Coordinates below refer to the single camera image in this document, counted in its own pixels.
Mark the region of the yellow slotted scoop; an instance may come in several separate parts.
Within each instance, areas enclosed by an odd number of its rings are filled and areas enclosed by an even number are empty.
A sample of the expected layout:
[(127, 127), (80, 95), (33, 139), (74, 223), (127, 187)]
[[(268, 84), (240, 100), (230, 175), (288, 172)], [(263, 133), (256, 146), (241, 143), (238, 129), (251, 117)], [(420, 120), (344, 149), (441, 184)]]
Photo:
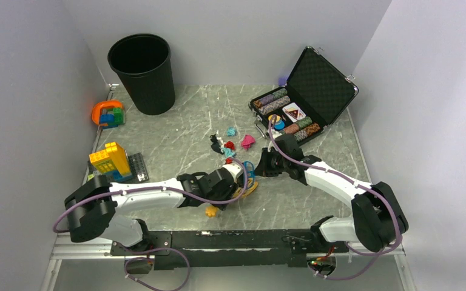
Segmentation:
[[(254, 178), (248, 179), (248, 187), (246, 190), (243, 190), (239, 187), (232, 196), (232, 199), (237, 199), (238, 197), (245, 198), (249, 196), (256, 188), (258, 187), (258, 181)], [(205, 215), (209, 218), (216, 217), (219, 211), (222, 211), (226, 208), (226, 205), (220, 205), (218, 207), (209, 205), (205, 208)]]

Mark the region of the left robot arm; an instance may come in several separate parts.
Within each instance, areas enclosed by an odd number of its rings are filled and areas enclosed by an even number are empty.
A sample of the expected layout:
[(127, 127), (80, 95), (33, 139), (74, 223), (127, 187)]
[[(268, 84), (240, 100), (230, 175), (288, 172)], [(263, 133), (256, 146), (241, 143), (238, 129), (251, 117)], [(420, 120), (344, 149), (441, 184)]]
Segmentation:
[(64, 201), (67, 233), (73, 243), (105, 238), (140, 255), (150, 246), (149, 230), (141, 219), (127, 214), (146, 209), (216, 207), (236, 200), (238, 182), (244, 181), (242, 166), (226, 164), (211, 173), (182, 174), (162, 182), (123, 184), (98, 175), (87, 181)]

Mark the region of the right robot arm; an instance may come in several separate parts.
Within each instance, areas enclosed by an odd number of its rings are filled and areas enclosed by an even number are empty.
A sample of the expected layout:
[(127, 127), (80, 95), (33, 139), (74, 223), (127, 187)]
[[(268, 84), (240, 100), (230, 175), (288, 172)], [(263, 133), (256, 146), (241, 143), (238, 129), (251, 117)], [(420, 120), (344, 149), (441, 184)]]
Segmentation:
[(290, 134), (277, 137), (274, 147), (262, 148), (254, 173), (263, 177), (287, 173), (291, 179), (320, 189), (351, 209), (350, 216), (327, 216), (311, 226), (311, 246), (318, 252), (327, 251), (337, 242), (358, 242), (377, 253), (397, 242), (409, 229), (390, 185), (360, 181), (316, 156), (304, 155)]

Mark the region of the blue hand brush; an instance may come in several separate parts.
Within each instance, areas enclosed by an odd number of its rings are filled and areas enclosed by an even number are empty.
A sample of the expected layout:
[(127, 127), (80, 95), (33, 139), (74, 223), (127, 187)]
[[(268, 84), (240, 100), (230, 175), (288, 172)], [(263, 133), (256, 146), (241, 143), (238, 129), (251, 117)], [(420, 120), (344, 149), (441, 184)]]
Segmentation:
[(244, 161), (243, 166), (246, 169), (247, 175), (244, 175), (243, 178), (247, 179), (248, 181), (248, 189), (251, 189), (254, 187), (255, 184), (255, 167), (252, 162), (250, 161)]

